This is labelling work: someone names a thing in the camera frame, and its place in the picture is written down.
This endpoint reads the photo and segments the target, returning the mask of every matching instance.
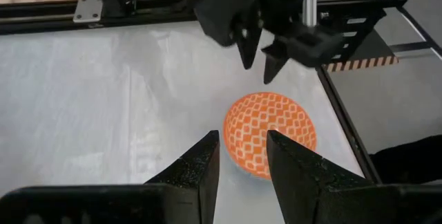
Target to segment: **metal bracket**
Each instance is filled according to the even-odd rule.
[[[94,23],[102,18],[102,0],[78,0],[74,23]]]
[[[302,22],[309,27],[317,24],[318,0],[304,0],[302,5]]]

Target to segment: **orange and white patterned ball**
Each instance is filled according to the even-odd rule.
[[[276,93],[246,95],[229,109],[224,120],[224,143],[232,159],[245,171],[270,179],[267,131],[276,130],[316,150],[316,132],[305,110]]]

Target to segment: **black fabric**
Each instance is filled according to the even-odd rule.
[[[371,155],[383,183],[428,183],[442,179],[442,135]]]

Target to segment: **screw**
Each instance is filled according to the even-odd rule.
[[[264,21],[263,21],[262,19],[259,19],[259,20],[258,20],[258,27],[259,27],[259,28],[264,27]]]
[[[242,37],[246,38],[247,37],[247,30],[246,29],[242,29]]]
[[[330,14],[328,12],[321,12],[320,13],[320,18],[321,19],[327,19],[329,18]]]

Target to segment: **white work surface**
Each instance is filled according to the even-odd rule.
[[[263,33],[260,47],[272,42]],[[308,112],[316,151],[362,175],[314,69],[289,61],[264,85],[197,22],[0,37],[0,195],[31,185],[143,183],[242,96],[271,91]],[[271,182],[243,172],[220,132],[215,223],[283,223]]]

